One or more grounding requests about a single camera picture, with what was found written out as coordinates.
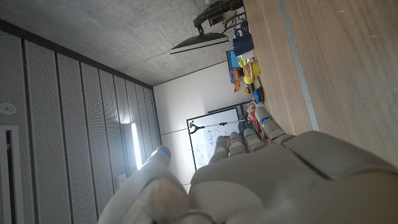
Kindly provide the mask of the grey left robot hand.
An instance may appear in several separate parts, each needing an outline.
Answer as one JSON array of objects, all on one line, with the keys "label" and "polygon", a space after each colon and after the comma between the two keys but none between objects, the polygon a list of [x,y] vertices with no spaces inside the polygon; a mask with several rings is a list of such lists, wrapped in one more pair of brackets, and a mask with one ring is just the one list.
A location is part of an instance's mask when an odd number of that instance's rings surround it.
[{"label": "grey left robot hand", "polygon": [[100,223],[396,223],[397,168],[319,131],[287,134],[255,111],[253,130],[217,139],[185,190],[158,147],[104,208]]}]

